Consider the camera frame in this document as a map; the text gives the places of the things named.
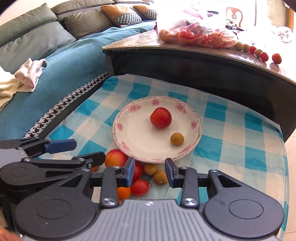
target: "human hand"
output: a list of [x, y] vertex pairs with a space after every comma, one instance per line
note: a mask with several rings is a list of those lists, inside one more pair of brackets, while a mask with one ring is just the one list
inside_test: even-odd
[[15, 234], [8, 232], [6, 229], [0, 228], [1, 241], [21, 241]]

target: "orange fruit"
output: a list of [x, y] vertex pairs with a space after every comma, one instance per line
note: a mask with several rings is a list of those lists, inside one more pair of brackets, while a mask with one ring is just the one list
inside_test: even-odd
[[93, 167], [93, 168], [91, 168], [91, 171], [92, 172], [95, 172], [96, 170], [98, 170], [99, 169], [99, 166], [97, 166], [97, 167]]
[[117, 195], [119, 199], [127, 199], [131, 195], [131, 188], [117, 188]]

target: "chair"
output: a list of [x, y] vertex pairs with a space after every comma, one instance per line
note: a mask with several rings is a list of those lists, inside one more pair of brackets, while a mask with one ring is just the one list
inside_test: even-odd
[[[234, 8], [234, 7], [227, 7], [227, 8], [226, 8], [226, 17], [227, 17], [228, 19], [231, 19], [231, 18], [229, 18], [228, 15], [227, 15], [228, 10], [231, 10], [231, 11], [232, 11], [231, 18], [234, 19], [234, 20], [237, 19], [237, 16], [236, 16], [236, 13], [237, 13], [237, 12], [240, 12], [241, 15], [242, 15], [242, 11], [241, 11], [241, 10], [239, 10], [239, 9], [237, 9], [237, 8]], [[239, 26], [238, 26], [239, 28], [241, 27], [240, 24], [242, 23], [242, 18], [241, 18], [241, 20], [240, 20], [240, 22], [239, 22]]]

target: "wooden frame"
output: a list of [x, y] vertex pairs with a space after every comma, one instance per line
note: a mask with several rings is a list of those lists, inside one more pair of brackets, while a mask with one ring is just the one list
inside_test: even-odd
[[292, 29], [294, 27], [294, 11], [292, 8], [287, 8], [287, 22], [286, 22], [287, 27]]

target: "cherry tomato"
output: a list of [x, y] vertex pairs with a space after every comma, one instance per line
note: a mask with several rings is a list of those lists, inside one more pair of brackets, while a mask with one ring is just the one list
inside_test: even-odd
[[143, 175], [144, 167], [136, 161], [135, 163], [135, 172], [133, 174], [133, 181], [139, 179]]
[[143, 196], [149, 191], [149, 183], [144, 179], [138, 179], [131, 185], [131, 192], [136, 196]]
[[276, 64], [281, 63], [281, 56], [279, 55], [279, 53], [274, 53], [271, 58], [272, 58], [272, 61], [275, 62]]
[[265, 62], [269, 59], [267, 53], [265, 53], [265, 52], [261, 52], [260, 58]]
[[256, 49], [255, 46], [250, 46], [250, 53], [254, 54]]
[[117, 188], [117, 195], [118, 195], [119, 199], [127, 199], [131, 195], [131, 188], [130, 187], [128, 187], [128, 188], [123, 188], [123, 187]]

